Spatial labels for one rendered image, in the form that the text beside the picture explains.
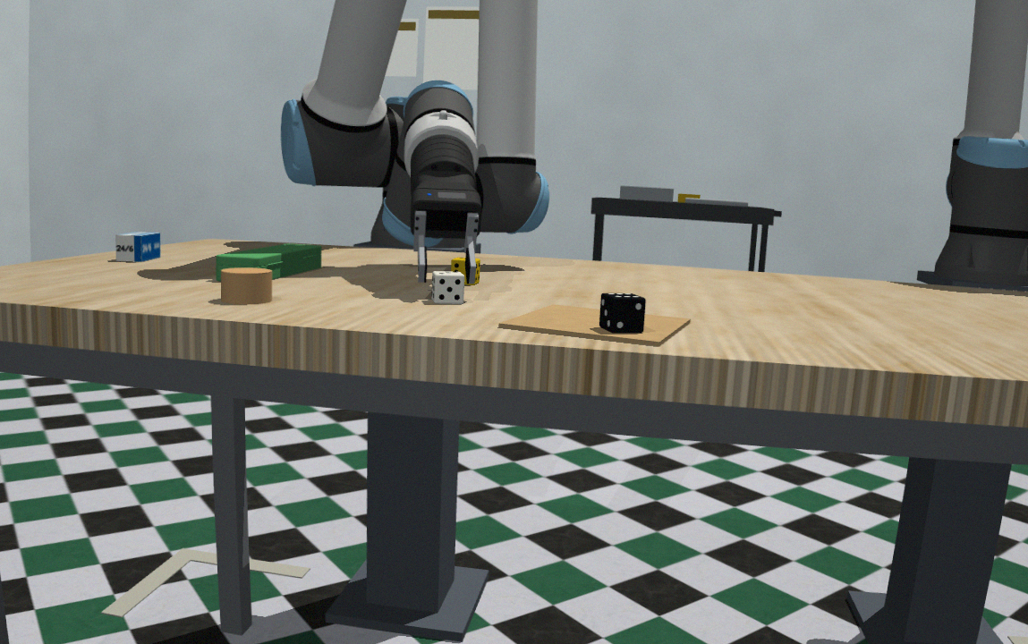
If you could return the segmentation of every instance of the wooden tabletop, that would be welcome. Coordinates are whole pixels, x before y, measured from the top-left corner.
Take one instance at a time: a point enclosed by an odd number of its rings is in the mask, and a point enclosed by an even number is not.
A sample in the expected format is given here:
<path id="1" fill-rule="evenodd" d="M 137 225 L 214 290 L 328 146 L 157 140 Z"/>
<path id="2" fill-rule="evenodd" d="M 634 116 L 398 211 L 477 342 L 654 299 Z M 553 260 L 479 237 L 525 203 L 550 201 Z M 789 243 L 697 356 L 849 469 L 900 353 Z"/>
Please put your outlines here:
<path id="1" fill-rule="evenodd" d="M 215 256 L 166 244 L 0 267 L 0 341 L 619 398 L 1028 428 L 1028 296 L 849 278 L 482 254 L 429 305 L 410 249 L 324 246 L 267 305 L 219 301 Z M 460 253 L 431 251 L 431 270 Z M 501 329 L 602 292 L 689 318 L 662 346 Z"/>

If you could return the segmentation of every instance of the gray box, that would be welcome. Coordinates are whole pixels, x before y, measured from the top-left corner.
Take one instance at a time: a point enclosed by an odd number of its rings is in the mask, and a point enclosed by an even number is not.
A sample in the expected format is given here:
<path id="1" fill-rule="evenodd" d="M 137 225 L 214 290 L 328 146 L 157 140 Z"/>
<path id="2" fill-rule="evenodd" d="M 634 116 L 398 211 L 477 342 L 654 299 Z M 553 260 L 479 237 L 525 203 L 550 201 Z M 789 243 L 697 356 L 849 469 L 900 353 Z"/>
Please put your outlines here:
<path id="1" fill-rule="evenodd" d="M 686 204 L 710 204 L 714 207 L 747 207 L 748 202 L 715 202 L 713 200 L 685 200 Z"/>
<path id="2" fill-rule="evenodd" d="M 621 186 L 621 199 L 641 200 L 647 202 L 674 202 L 676 195 L 672 193 L 672 188 L 636 188 L 633 186 Z"/>

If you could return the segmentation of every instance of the thin wooden board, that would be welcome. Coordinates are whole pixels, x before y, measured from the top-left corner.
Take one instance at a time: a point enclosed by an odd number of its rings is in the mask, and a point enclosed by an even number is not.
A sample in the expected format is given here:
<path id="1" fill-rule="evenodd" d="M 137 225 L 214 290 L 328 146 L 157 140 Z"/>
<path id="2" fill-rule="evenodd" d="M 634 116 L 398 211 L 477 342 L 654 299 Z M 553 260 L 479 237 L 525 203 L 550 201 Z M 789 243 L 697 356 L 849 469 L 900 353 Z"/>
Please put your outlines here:
<path id="1" fill-rule="evenodd" d="M 547 306 L 534 313 L 518 315 L 498 325 L 501 329 L 534 331 L 570 335 L 574 338 L 594 338 L 615 343 L 635 344 L 635 346 L 661 346 L 688 325 L 687 318 L 665 318 L 664 315 L 646 315 L 646 329 L 641 333 L 610 333 L 598 326 L 600 315 L 596 309 L 582 309 L 579 306 Z"/>

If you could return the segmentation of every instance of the brown cylinder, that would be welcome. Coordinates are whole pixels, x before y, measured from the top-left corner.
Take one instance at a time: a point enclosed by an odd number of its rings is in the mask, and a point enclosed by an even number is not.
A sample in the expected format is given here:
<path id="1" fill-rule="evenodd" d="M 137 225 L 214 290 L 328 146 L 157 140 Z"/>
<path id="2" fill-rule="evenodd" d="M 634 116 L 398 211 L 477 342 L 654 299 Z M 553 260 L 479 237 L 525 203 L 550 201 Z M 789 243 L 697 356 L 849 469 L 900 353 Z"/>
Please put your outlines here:
<path id="1" fill-rule="evenodd" d="M 219 298 L 224 305 L 263 305 L 271 301 L 271 270 L 223 269 Z"/>

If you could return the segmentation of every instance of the black metal base plate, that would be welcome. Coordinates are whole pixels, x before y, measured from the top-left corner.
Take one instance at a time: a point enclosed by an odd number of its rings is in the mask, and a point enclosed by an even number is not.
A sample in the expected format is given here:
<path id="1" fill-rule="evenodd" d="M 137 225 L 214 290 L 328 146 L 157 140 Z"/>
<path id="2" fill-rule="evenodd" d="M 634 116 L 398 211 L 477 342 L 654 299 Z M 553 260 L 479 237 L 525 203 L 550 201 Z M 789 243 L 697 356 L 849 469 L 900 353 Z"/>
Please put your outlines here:
<path id="1" fill-rule="evenodd" d="M 948 280 L 940 278 L 934 271 L 920 271 L 917 280 L 925 284 L 939 284 L 940 286 L 967 286 L 970 289 L 997 289 L 1000 291 L 1028 291 L 1028 286 L 1000 286 L 997 284 L 984 284 L 981 282 L 963 282 L 960 280 Z"/>
<path id="2" fill-rule="evenodd" d="M 359 572 L 330 605 L 326 620 L 429 640 L 463 641 L 488 575 L 489 571 L 478 568 L 453 567 L 453 583 L 445 593 L 439 611 L 418 616 L 404 608 L 367 604 L 367 566 L 363 562 Z"/>
<path id="3" fill-rule="evenodd" d="M 859 631 L 865 634 L 865 641 L 868 644 L 903 644 L 902 637 L 891 637 L 889 633 L 877 633 L 882 631 L 878 624 L 873 623 L 871 627 L 868 624 L 868 620 L 883 607 L 885 599 L 885 593 L 848 592 L 848 607 L 852 610 L 852 618 L 856 620 Z M 995 631 L 992 631 L 987 620 L 981 620 L 976 644 L 1003 644 L 1003 641 L 999 640 L 999 636 L 995 635 Z"/>

